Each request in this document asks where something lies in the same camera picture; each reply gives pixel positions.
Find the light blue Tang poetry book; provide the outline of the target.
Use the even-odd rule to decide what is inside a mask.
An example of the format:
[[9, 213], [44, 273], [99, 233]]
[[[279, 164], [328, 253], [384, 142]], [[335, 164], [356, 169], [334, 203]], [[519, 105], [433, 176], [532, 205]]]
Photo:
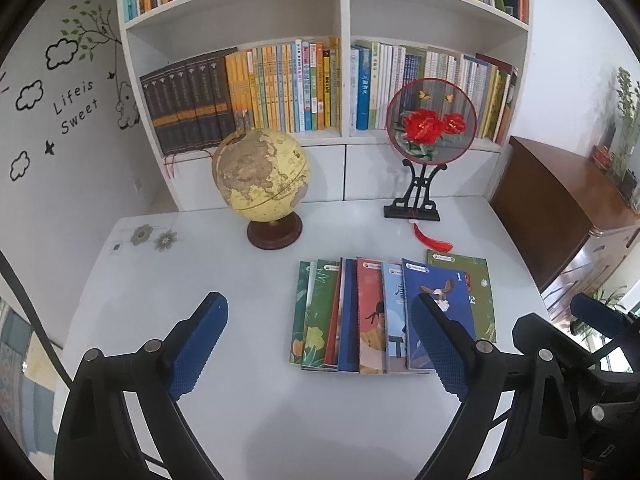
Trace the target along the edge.
[[385, 307], [386, 372], [404, 374], [407, 371], [407, 333], [404, 284], [401, 266], [382, 264]]

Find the dark blue eagle fable book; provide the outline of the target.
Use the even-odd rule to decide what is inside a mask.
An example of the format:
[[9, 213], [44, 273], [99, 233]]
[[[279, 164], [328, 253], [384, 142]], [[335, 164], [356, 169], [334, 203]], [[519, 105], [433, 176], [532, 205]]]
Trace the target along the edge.
[[420, 294], [429, 294], [447, 318], [459, 322], [472, 337], [475, 337], [468, 290], [461, 271], [408, 259], [402, 260], [401, 271], [406, 298], [408, 369], [428, 373], [434, 366], [411, 321], [411, 303]]

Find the red ancient poetry book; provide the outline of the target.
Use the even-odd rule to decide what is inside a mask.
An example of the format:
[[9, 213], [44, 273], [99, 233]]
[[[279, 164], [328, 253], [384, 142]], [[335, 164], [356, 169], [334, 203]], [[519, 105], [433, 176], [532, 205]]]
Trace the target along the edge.
[[357, 259], [359, 373], [378, 375], [385, 370], [385, 307], [382, 264]]

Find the blue fairy tale book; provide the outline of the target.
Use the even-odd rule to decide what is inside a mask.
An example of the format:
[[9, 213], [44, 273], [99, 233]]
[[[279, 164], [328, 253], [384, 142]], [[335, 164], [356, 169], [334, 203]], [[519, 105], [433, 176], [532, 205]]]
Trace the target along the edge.
[[357, 261], [355, 259], [346, 259], [344, 268], [341, 335], [337, 368], [340, 372], [357, 373], [359, 370]]

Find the rabbit hill picture book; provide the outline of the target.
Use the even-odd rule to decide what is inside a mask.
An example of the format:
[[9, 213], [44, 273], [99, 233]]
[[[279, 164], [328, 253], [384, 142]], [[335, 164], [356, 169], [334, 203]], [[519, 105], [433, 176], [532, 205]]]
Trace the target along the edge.
[[345, 258], [341, 258], [340, 261], [340, 277], [337, 282], [337, 303], [336, 303], [336, 315], [335, 315], [335, 339], [334, 339], [334, 364], [338, 367], [340, 362], [340, 339], [342, 330], [342, 311], [344, 304], [344, 279], [345, 279]]

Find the brown wooden cabinet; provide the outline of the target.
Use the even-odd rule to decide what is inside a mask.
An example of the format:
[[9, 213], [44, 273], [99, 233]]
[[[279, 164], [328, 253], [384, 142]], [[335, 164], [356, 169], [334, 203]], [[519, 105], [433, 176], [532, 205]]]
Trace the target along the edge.
[[540, 290], [565, 271], [590, 240], [594, 258], [614, 271], [639, 245], [639, 216], [588, 158], [511, 136], [508, 161], [490, 206]]

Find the olive green insect book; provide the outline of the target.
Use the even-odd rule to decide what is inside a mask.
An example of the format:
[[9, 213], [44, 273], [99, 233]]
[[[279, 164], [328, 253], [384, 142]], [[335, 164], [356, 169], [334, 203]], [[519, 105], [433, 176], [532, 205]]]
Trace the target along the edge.
[[456, 255], [452, 252], [434, 252], [429, 249], [426, 262], [440, 268], [454, 269], [464, 273], [469, 293], [477, 338], [497, 342], [494, 298], [492, 298], [490, 275], [484, 258]]

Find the potted green plant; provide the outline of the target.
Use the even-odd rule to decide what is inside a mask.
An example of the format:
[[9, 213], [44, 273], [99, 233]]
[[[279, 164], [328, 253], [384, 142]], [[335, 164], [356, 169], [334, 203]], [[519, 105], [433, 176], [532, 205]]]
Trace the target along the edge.
[[633, 81], [626, 68], [615, 74], [614, 107], [606, 118], [605, 133], [593, 148], [592, 160], [612, 181], [623, 201], [639, 208], [639, 170], [634, 156], [639, 155], [639, 81]]

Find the dark red thin book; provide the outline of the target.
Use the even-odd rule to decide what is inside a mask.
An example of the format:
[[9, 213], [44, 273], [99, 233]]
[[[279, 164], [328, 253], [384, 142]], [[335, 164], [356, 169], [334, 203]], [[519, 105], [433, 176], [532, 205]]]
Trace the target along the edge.
[[341, 266], [338, 269], [333, 302], [331, 319], [329, 325], [328, 339], [326, 340], [326, 355], [324, 356], [323, 364], [325, 367], [332, 367], [335, 365], [335, 341], [337, 332], [337, 319], [338, 319], [338, 304], [340, 303], [340, 290], [341, 290], [342, 269]]

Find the teal green leftmost book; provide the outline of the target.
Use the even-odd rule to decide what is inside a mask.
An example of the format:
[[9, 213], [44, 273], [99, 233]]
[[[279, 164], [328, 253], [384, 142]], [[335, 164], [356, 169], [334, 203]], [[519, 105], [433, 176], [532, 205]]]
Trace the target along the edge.
[[302, 362], [304, 351], [304, 325], [305, 313], [307, 307], [307, 297], [309, 290], [309, 277], [311, 271], [311, 263], [309, 261], [301, 261], [298, 265], [297, 285], [294, 304], [294, 318], [292, 324], [292, 336], [290, 344], [290, 355], [288, 362], [292, 364], [300, 364]]

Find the green leafy book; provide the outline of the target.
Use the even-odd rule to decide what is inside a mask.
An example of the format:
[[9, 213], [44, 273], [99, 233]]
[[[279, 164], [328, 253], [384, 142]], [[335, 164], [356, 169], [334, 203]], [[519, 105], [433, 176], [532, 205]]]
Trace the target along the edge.
[[302, 357], [302, 367], [307, 370], [324, 367], [339, 275], [338, 260], [318, 259], [311, 265]]

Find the round red flower fan ornament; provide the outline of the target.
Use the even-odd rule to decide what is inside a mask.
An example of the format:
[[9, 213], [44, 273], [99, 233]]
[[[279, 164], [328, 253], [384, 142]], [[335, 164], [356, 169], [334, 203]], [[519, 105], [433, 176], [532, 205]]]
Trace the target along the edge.
[[469, 96], [453, 82], [425, 77], [404, 84], [390, 99], [386, 132], [409, 170], [408, 188], [383, 208], [390, 219], [438, 221], [435, 177], [469, 151], [477, 129]]

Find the yellow globe on wooden base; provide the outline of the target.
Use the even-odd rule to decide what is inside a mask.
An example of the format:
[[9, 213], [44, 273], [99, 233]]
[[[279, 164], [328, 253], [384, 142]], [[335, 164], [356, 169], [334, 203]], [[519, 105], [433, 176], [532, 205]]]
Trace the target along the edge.
[[310, 183], [303, 147], [288, 133], [237, 131], [212, 156], [212, 176], [224, 202], [248, 221], [250, 244], [262, 250], [292, 245], [303, 232], [295, 212]]

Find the white bookshelf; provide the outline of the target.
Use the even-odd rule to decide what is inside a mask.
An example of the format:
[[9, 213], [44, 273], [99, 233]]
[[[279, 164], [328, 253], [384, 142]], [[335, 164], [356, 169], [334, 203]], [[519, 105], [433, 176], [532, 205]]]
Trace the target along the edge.
[[387, 127], [431, 107], [468, 120], [416, 150], [433, 197], [486, 195], [513, 115], [526, 21], [478, 0], [118, 0], [142, 122], [182, 211], [224, 204], [213, 154], [232, 131], [300, 144], [306, 200], [395, 198], [412, 171]]

